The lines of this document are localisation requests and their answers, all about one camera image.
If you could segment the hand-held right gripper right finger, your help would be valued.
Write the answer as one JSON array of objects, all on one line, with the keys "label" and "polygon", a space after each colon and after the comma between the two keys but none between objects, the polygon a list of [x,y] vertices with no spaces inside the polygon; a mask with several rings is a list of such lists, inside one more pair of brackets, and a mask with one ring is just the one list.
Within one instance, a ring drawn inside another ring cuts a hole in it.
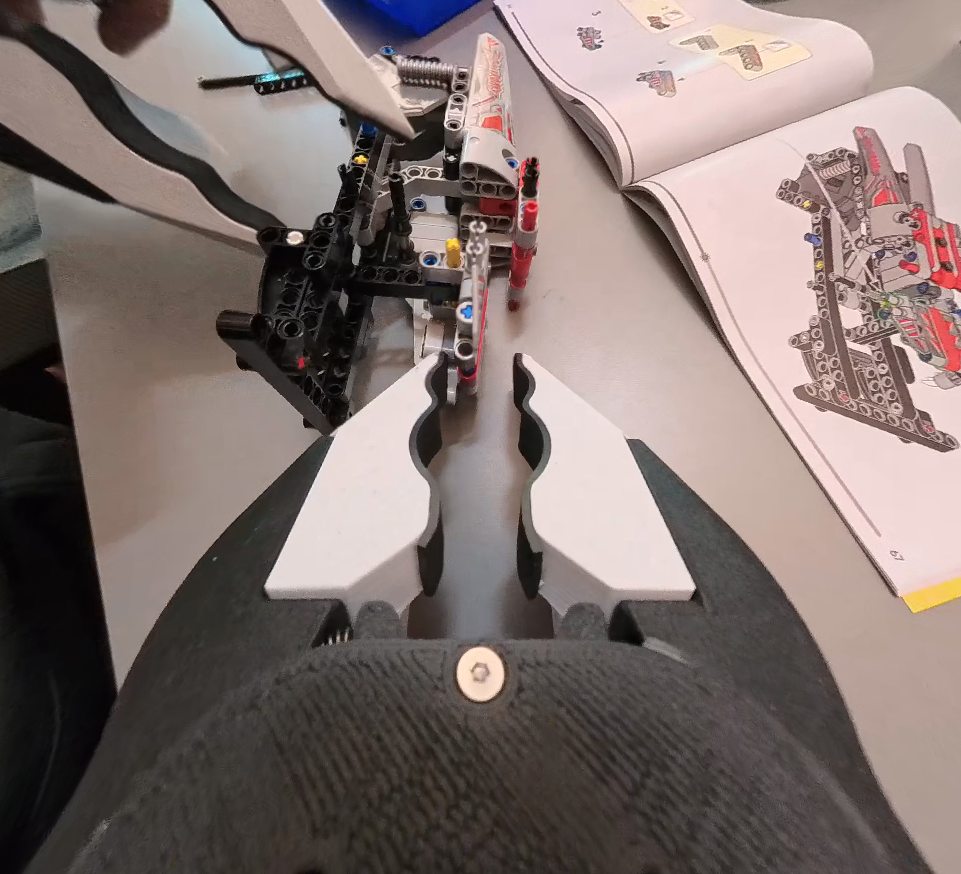
[{"label": "hand-held right gripper right finger", "polygon": [[516,568],[530,600],[687,602],[695,580],[623,432],[526,354],[512,364],[519,451],[530,467]]}]

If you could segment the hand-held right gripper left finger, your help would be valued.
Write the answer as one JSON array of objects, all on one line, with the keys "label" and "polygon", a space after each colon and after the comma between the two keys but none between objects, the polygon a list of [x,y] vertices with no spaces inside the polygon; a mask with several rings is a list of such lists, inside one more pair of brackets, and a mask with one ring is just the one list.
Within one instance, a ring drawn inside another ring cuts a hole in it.
[{"label": "hand-held right gripper left finger", "polygon": [[443,572],[439,489],[445,357],[432,355],[346,421],[266,580],[273,600],[382,601],[404,611]]}]

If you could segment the toy brick vehicle model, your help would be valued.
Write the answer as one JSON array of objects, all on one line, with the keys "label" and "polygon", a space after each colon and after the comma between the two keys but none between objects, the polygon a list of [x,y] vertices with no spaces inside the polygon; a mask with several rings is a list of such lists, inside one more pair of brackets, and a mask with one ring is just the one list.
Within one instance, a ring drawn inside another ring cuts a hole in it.
[{"label": "toy brick vehicle model", "polygon": [[323,433],[351,413],[375,299],[410,306],[414,363],[440,358],[456,404],[478,388],[491,277],[508,274],[517,310],[537,253],[541,165],[514,142],[505,44],[479,34],[464,66],[390,45],[371,62],[416,136],[342,113],[352,146],[332,209],[308,229],[259,232],[257,309],[216,324],[240,369]]}]

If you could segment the grey desk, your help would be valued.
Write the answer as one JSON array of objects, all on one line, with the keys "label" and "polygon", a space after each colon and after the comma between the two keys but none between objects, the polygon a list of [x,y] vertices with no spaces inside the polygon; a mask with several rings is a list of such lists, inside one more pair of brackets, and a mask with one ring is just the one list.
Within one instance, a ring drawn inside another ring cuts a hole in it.
[{"label": "grey desk", "polygon": [[[480,389],[442,415],[445,563],[415,637],[546,636],[515,572],[522,487],[512,357],[679,474],[759,557],[847,701],[871,765],[937,872],[959,872],[959,603],[895,597],[731,360],[666,237],[511,43],[518,138],[543,162],[545,228],[520,315],[494,285]],[[44,181],[35,199],[117,683],[180,583],[308,447],[299,415],[237,370],[213,321],[249,309],[256,256]]]}]

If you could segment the person's left hand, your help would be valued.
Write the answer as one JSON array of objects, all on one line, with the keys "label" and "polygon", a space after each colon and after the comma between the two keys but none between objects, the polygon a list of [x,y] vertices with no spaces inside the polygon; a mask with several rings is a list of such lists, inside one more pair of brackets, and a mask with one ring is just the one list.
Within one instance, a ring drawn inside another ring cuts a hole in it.
[{"label": "person's left hand", "polygon": [[174,0],[99,0],[98,33],[103,45],[129,56],[165,27]]}]

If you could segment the black rod with beam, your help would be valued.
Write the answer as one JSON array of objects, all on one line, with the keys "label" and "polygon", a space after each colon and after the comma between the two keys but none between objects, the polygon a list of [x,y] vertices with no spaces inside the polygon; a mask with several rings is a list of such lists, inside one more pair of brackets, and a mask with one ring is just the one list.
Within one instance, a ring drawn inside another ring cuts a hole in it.
[{"label": "black rod with beam", "polygon": [[276,95],[283,92],[315,87],[311,78],[300,69],[290,68],[281,72],[266,73],[257,76],[201,77],[197,87],[204,91],[231,88],[252,88],[260,96]]}]

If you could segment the open instruction booklet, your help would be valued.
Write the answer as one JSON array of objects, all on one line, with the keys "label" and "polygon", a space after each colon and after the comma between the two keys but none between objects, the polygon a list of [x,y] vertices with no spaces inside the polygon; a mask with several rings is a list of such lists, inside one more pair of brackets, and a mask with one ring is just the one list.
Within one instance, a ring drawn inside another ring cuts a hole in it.
[{"label": "open instruction booklet", "polygon": [[959,598],[959,119],[839,23],[494,0],[892,592]]}]

